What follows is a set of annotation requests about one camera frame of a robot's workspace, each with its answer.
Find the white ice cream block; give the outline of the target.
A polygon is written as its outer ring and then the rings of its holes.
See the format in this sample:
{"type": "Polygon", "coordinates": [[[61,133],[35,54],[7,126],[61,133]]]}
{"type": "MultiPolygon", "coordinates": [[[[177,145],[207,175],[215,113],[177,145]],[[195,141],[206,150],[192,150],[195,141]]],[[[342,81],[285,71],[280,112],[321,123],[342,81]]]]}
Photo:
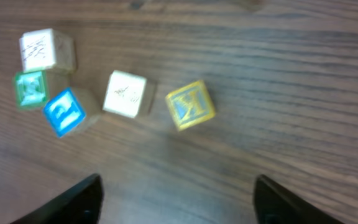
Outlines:
{"type": "Polygon", "coordinates": [[[157,82],[140,75],[115,70],[109,77],[103,110],[128,118],[149,113],[157,82]]]}

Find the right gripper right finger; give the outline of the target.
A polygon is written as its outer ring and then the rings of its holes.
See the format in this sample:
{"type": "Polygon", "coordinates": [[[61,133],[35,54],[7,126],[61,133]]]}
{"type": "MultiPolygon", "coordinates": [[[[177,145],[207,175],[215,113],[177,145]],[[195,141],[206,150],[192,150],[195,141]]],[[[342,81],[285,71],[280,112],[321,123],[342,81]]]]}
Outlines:
{"type": "Polygon", "coordinates": [[[258,175],[253,204],[259,224],[343,224],[266,175],[258,175]]]}

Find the green letter Z block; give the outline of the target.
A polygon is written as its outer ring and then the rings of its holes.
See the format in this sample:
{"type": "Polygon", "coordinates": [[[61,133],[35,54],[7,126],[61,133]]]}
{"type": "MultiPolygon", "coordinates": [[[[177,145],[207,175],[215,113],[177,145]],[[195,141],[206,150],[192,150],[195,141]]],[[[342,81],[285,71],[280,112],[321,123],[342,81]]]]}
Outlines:
{"type": "Polygon", "coordinates": [[[19,72],[13,78],[16,105],[21,110],[43,108],[69,87],[69,76],[48,70],[19,72]]]}

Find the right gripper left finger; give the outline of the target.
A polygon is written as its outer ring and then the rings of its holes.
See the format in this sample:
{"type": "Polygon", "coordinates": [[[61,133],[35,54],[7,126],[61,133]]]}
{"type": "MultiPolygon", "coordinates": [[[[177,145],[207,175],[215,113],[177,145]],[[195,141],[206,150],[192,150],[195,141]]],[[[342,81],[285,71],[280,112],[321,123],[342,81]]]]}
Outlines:
{"type": "Polygon", "coordinates": [[[92,174],[12,224],[98,224],[103,198],[101,176],[92,174]]]}

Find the white sketch block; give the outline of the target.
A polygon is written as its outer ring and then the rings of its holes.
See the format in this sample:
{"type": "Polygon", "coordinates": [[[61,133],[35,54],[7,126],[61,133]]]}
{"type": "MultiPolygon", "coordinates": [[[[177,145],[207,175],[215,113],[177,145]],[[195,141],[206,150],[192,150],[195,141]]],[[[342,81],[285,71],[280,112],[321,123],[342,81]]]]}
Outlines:
{"type": "Polygon", "coordinates": [[[76,69],[73,38],[55,29],[25,32],[19,39],[19,47],[23,71],[71,73],[76,69]]]}

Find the yellow letter K block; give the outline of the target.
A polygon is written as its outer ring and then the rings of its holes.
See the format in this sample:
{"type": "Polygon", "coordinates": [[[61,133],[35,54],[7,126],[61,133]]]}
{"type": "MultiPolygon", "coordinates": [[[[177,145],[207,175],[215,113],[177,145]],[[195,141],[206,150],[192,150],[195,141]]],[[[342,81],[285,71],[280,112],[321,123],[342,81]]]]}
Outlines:
{"type": "Polygon", "coordinates": [[[165,101],[178,131],[215,117],[216,110],[203,80],[170,92],[165,101]]]}

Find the blue letter P block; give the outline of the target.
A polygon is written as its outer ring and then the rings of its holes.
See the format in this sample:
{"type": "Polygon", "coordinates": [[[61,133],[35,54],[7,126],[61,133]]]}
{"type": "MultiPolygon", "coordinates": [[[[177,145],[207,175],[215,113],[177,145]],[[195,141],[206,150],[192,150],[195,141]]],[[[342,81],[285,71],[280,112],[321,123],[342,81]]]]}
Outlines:
{"type": "Polygon", "coordinates": [[[43,112],[55,134],[62,138],[82,132],[97,122],[102,107],[92,92],[71,86],[52,98],[43,112]]]}

